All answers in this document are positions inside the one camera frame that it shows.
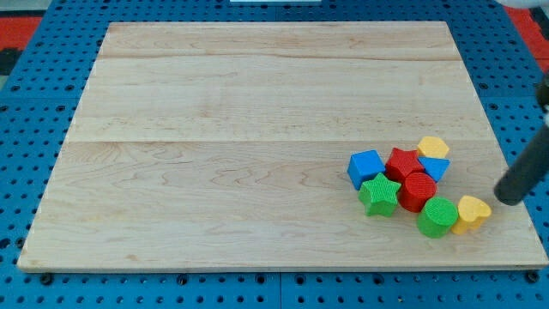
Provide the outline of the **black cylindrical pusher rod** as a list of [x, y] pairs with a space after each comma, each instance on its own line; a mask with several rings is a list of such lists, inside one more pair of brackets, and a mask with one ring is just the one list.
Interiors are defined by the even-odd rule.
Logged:
[[548, 125], [543, 124], [494, 187], [497, 200], [515, 206], [548, 173]]

